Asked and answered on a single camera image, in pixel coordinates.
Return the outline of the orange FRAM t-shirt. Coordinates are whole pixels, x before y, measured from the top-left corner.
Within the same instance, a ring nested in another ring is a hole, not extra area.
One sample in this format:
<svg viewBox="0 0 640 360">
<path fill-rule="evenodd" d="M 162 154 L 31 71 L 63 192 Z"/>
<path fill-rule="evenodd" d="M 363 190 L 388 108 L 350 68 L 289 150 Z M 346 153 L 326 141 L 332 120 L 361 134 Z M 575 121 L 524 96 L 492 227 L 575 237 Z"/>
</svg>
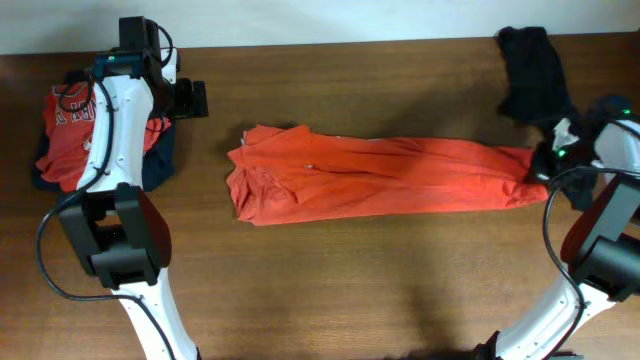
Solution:
<svg viewBox="0 0 640 360">
<path fill-rule="evenodd" d="M 510 210 L 548 197 L 528 178 L 532 150 L 462 139 L 364 139 L 258 125 L 228 157 L 236 217 L 255 226 Z"/>
</svg>

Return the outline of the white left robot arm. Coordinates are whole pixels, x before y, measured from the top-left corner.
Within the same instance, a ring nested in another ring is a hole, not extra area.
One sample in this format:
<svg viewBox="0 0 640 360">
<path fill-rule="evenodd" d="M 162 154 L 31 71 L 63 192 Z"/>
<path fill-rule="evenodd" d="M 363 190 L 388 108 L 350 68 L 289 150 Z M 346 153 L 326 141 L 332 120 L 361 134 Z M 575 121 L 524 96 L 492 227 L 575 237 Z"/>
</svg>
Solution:
<svg viewBox="0 0 640 360">
<path fill-rule="evenodd" d="M 198 359 L 169 282 L 169 227 L 144 191 L 144 137 L 176 91 L 179 55 L 100 55 L 91 70 L 95 122 L 76 191 L 55 213 L 83 270 L 121 303 L 149 359 Z"/>
</svg>

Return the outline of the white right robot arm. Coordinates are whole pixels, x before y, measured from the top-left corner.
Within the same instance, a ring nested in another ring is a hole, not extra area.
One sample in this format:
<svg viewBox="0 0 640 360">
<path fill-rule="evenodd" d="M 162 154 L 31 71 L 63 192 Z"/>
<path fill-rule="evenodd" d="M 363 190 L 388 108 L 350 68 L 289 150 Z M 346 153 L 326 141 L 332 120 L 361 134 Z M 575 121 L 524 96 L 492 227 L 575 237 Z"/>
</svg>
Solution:
<svg viewBox="0 0 640 360">
<path fill-rule="evenodd" d="M 542 220 L 545 248 L 559 276 L 537 304 L 508 329 L 478 344 L 479 360 L 574 359 L 567 340 L 586 322 L 639 293 L 639 116 L 622 96 L 598 99 L 578 124 L 562 120 L 544 144 L 540 174 L 551 192 Z M 549 223 L 556 198 L 582 181 L 605 186 L 568 231 L 559 251 Z"/>
</svg>

